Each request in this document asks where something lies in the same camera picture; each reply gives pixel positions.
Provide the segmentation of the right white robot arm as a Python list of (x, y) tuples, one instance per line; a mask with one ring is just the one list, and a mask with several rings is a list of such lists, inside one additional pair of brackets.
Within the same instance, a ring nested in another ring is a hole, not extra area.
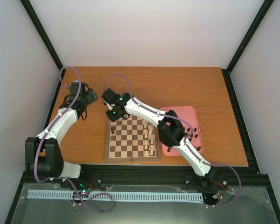
[(116, 121), (125, 115), (134, 115), (155, 126), (161, 143), (176, 149), (200, 177), (201, 187), (211, 189), (217, 172), (191, 144), (183, 126), (187, 122), (180, 119), (173, 110), (158, 110), (144, 104), (130, 93), (119, 95), (110, 88), (103, 92), (102, 99), (104, 105), (108, 106), (106, 115), (110, 121)]

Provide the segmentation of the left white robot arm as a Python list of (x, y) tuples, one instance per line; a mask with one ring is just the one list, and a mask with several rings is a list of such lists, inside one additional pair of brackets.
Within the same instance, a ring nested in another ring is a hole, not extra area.
[(87, 184), (88, 176), (81, 172), (81, 166), (63, 159), (60, 144), (74, 123), (87, 118), (87, 106), (96, 100), (98, 97), (88, 84), (78, 81), (70, 84), (70, 93), (65, 96), (55, 118), (40, 134), (25, 141), (27, 173), (38, 177), (71, 178), (78, 188)]

